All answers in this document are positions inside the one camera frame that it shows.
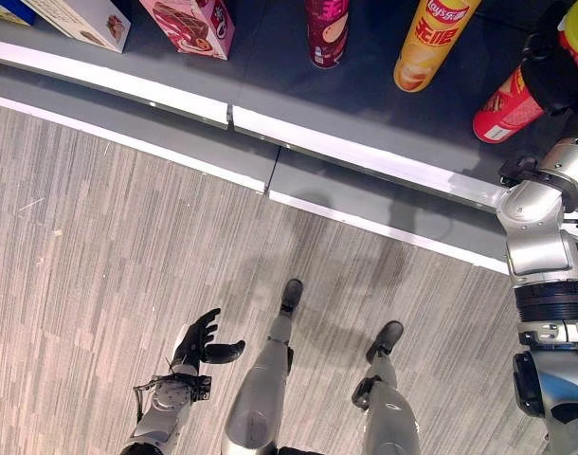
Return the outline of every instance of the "pink snack box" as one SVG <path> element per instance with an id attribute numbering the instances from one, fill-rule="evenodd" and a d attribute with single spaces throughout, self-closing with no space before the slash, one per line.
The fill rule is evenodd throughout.
<path id="1" fill-rule="evenodd" d="M 227 60 L 234 24 L 223 0 L 139 0 L 179 52 Z"/>

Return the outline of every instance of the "lay's stax can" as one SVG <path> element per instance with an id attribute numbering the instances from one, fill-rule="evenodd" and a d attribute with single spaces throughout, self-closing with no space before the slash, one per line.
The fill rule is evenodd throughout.
<path id="1" fill-rule="evenodd" d="M 460 37 L 480 0 L 420 0 L 394 66 L 401 90 L 425 88 Z"/>

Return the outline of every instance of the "store shelf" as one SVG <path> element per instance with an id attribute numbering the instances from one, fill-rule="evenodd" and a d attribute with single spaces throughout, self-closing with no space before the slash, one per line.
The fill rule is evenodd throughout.
<path id="1" fill-rule="evenodd" d="M 282 149 L 270 198 L 507 273 L 505 234 L 491 213 Z"/>
<path id="2" fill-rule="evenodd" d="M 0 105 L 264 192 L 278 147 L 150 106 L 0 65 Z"/>
<path id="3" fill-rule="evenodd" d="M 392 67 L 416 3 L 352 2 L 344 60 L 319 70 L 308 60 L 303 29 L 295 27 L 305 21 L 301 4 L 269 2 L 233 108 L 235 126 L 491 210 L 504 160 L 544 155 L 564 120 L 542 118 L 504 144 L 475 138 L 472 116 L 515 68 L 527 36 L 522 27 L 478 16 L 424 91 L 399 90 Z"/>
<path id="4" fill-rule="evenodd" d="M 298 0 L 228 2 L 237 25 L 228 62 L 175 52 L 136 0 L 122 55 L 70 40 L 44 21 L 33 28 L 0 21 L 0 62 L 226 128 L 230 114 L 237 131 L 493 211 L 505 159 L 543 156 L 562 135 L 564 118 L 542 118 L 498 145 L 471 130 L 550 2 L 483 2 L 433 82 L 416 94 L 391 77 L 415 0 L 352 2 L 345 57 L 329 70 L 309 61 Z"/>
<path id="5" fill-rule="evenodd" d="M 227 106 L 238 95 L 264 3 L 249 2 L 249 8 L 233 14 L 237 32 L 229 62 L 176 52 L 148 12 L 134 1 L 122 55 L 66 38 L 37 18 L 34 27 L 0 21 L 0 63 L 226 126 Z"/>

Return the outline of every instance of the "snack box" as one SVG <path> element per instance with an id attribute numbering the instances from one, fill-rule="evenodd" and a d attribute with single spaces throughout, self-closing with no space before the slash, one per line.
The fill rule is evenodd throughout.
<path id="1" fill-rule="evenodd" d="M 0 19 L 31 26 L 34 24 L 36 13 L 24 5 L 20 0 L 0 0 Z"/>
<path id="2" fill-rule="evenodd" d="M 227 60 L 234 24 L 222 0 L 139 0 L 179 52 Z"/>
<path id="3" fill-rule="evenodd" d="M 122 52 L 131 23 L 110 0 L 22 0 L 66 36 Z"/>

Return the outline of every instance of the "white snack box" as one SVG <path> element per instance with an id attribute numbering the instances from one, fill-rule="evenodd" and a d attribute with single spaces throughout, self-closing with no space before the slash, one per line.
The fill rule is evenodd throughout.
<path id="1" fill-rule="evenodd" d="M 110 0 L 22 0 L 66 36 L 122 52 L 131 23 Z"/>

